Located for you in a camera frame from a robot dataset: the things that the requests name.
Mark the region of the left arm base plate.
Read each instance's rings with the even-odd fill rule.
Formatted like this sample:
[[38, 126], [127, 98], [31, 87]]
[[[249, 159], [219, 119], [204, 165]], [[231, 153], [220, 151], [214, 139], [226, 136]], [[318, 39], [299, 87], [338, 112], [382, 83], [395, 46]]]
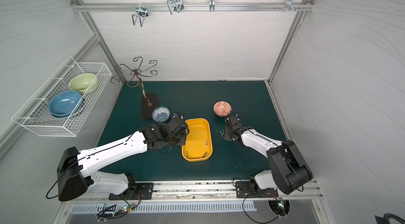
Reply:
[[110, 194], [109, 200], [150, 200], [153, 196], [153, 183], [135, 183], [120, 195]]

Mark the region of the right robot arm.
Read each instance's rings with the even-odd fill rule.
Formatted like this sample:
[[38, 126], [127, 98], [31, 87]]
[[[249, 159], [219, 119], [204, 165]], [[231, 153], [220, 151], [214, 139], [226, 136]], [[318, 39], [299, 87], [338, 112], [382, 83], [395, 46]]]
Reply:
[[303, 191], [313, 173], [297, 145], [290, 140], [279, 141], [265, 136], [252, 127], [243, 126], [238, 115], [225, 118], [223, 138], [255, 150], [269, 162], [270, 169], [257, 173], [251, 180], [253, 190], [276, 189], [284, 194]]

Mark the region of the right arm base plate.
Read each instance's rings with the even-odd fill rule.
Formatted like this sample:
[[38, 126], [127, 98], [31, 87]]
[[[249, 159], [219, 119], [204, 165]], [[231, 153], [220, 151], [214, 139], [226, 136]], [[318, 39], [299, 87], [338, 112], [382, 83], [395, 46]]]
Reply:
[[235, 187], [236, 197], [244, 198], [278, 198], [277, 188], [260, 189], [252, 181], [234, 180], [232, 182]]

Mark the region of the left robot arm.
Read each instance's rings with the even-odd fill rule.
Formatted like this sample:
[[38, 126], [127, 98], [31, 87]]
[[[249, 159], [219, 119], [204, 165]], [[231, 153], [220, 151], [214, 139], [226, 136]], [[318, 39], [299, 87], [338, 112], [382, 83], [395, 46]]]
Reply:
[[140, 196], [131, 173], [113, 174], [102, 169], [127, 157], [186, 143], [189, 128], [181, 117], [169, 123], [149, 124], [111, 143], [78, 150], [71, 147], [63, 152], [57, 168], [58, 195], [61, 202], [76, 199], [85, 193], [109, 193], [125, 200]]

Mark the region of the yellow plastic storage box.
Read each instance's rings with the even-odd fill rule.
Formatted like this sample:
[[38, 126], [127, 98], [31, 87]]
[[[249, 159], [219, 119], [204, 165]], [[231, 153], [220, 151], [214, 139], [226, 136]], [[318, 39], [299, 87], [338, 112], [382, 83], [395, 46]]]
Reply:
[[186, 143], [181, 147], [183, 158], [188, 162], [201, 162], [208, 160], [213, 154], [213, 144], [209, 122], [204, 118], [193, 118], [186, 120], [190, 130]]

